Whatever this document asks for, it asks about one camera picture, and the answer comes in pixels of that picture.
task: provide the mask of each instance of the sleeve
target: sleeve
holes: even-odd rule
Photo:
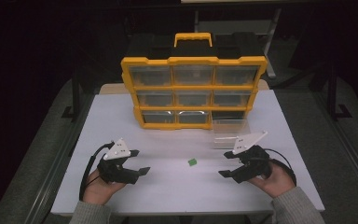
[[[291,189],[272,200],[276,222],[323,224],[324,219],[300,187]]]
[[[98,204],[78,202],[71,219],[71,224],[106,224],[109,223],[110,207]]]

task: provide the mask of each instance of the person's hand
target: person's hand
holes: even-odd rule
[[[89,178],[87,179],[87,183],[89,184],[84,192],[83,202],[104,205],[114,193],[126,186],[126,184],[123,183],[106,184],[100,177],[98,177],[99,174],[100,172],[96,169],[89,175]]]
[[[272,162],[270,162],[269,165],[271,167],[271,175],[269,178],[262,179],[254,177],[248,181],[262,189],[272,198],[276,198],[296,187],[290,175],[287,174],[281,166]]]

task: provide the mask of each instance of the plastic storage case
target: plastic storage case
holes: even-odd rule
[[[212,129],[246,119],[267,60],[253,33],[139,34],[121,67],[141,127]]]

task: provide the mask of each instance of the carrying handle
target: carrying handle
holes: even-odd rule
[[[212,46],[212,38],[210,33],[179,33],[175,35],[175,43],[173,46],[176,48],[178,40],[205,40],[209,41],[209,47]]]

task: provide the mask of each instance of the white table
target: white table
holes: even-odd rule
[[[268,131],[258,145],[281,152],[292,164],[297,184],[320,211],[324,205],[310,178],[273,91],[260,91],[248,115],[252,132]],[[51,209],[54,214],[71,215],[78,201],[80,181],[90,156],[111,140],[124,138],[130,149],[141,152],[124,163],[128,169],[150,166],[135,185],[116,193],[107,204],[122,216],[251,214],[271,212],[270,197],[248,182],[237,184],[217,172],[241,166],[213,149],[212,131],[144,130],[132,114],[128,94],[97,95]],[[96,168],[102,151],[94,163]],[[284,160],[272,152],[272,158]],[[188,160],[197,164],[189,166]]]

